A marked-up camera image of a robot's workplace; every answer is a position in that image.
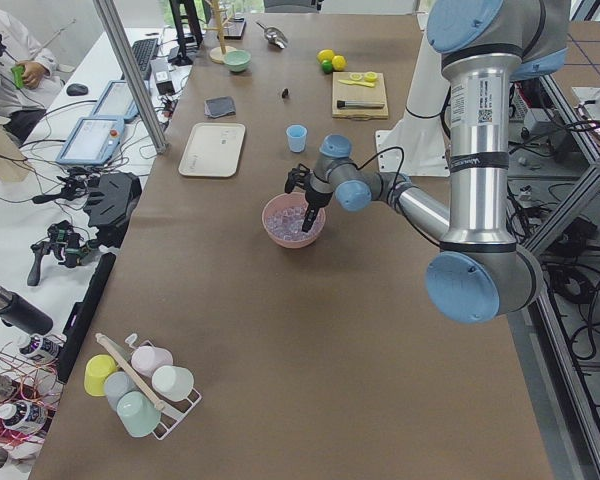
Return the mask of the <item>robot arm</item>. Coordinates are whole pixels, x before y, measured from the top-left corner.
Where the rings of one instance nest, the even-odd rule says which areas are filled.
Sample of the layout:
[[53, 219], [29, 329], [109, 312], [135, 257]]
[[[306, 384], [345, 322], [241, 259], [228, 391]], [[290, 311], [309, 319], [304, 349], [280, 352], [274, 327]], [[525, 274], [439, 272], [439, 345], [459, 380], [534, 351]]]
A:
[[331, 200], [353, 212], [382, 201], [438, 241], [426, 288], [445, 316], [484, 322], [533, 302], [541, 267], [506, 226], [509, 86], [562, 67], [569, 11], [566, 1], [437, 2], [426, 37], [450, 84], [449, 203], [406, 174], [365, 173], [350, 141], [329, 135], [316, 164], [293, 168], [285, 183], [305, 193], [305, 226]]

